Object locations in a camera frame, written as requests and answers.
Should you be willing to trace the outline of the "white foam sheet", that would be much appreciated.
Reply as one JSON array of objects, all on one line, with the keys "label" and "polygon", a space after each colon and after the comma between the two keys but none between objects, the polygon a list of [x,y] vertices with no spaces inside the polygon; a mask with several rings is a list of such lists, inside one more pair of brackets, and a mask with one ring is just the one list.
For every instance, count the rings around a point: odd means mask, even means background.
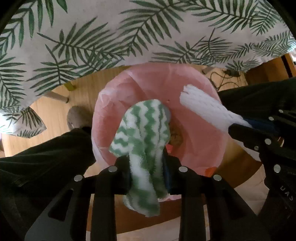
[{"label": "white foam sheet", "polygon": [[184,86],[180,104],[222,132],[227,132],[232,124],[251,127],[242,116],[229,111],[220,101],[190,84]]}]

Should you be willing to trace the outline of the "green white zigzag cloth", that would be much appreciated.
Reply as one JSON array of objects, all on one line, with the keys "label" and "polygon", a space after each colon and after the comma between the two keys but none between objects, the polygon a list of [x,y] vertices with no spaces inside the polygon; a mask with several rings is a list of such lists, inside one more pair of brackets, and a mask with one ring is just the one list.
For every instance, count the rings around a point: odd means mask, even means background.
[{"label": "green white zigzag cloth", "polygon": [[129,158],[132,186],[125,205],[146,217],[160,213],[159,200],[168,195],[163,178],[163,152],[170,140],[169,120],[158,99],[145,100],[124,114],[109,152]]}]

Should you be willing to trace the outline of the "grey slipper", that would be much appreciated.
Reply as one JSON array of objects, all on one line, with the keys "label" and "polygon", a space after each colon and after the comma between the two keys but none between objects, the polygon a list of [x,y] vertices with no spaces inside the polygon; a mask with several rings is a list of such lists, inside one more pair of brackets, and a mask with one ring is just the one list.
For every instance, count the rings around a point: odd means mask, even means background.
[{"label": "grey slipper", "polygon": [[73,106],[67,113],[69,130],[75,128],[92,127],[92,113],[82,106]]}]

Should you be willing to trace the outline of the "palm leaf tablecloth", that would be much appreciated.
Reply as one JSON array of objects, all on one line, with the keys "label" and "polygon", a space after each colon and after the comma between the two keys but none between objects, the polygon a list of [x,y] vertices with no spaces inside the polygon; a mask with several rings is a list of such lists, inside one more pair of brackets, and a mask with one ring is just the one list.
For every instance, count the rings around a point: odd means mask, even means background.
[{"label": "palm leaf tablecloth", "polygon": [[31,104],[100,70],[168,62],[245,72],[294,49],[270,1],[1,1],[1,132],[40,134]]}]

